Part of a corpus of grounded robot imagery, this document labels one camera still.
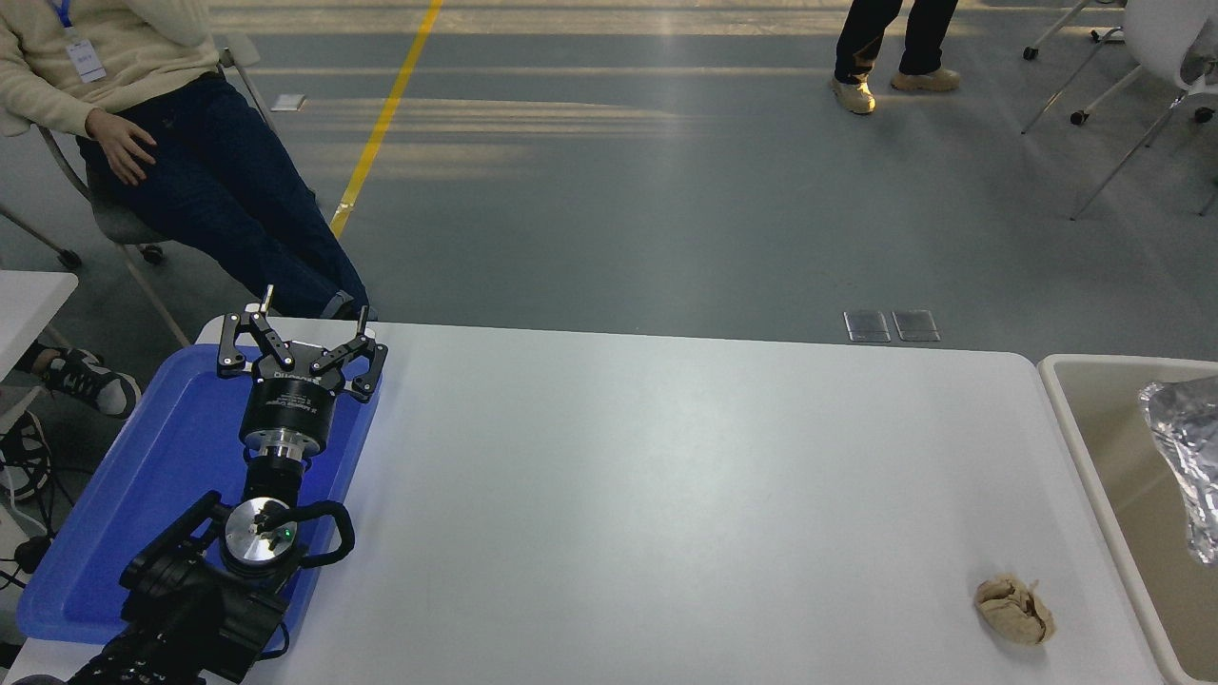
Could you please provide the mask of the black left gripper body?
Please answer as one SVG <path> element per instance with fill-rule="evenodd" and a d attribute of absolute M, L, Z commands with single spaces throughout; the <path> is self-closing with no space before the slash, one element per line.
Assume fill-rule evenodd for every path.
<path fill-rule="evenodd" d="M 295 363 L 290 371 L 283 369 L 270 353 L 255 362 L 253 384 L 239 429 L 244 446 L 261 450 L 270 435 L 290 431 L 304 438 L 307 450 L 326 449 L 345 380 L 335 369 L 322 375 L 311 373 L 311 364 L 322 360 L 325 351 L 309 342 L 291 342 L 287 355 Z"/>

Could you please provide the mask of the person's hand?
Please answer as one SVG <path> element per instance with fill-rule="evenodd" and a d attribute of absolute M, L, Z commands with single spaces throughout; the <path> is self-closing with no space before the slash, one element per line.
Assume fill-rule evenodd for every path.
<path fill-rule="evenodd" d="M 151 154 L 156 140 L 125 117 L 93 108 L 86 116 L 86 135 L 104 149 L 108 168 L 125 186 L 138 186 L 147 180 L 149 166 L 156 165 Z"/>

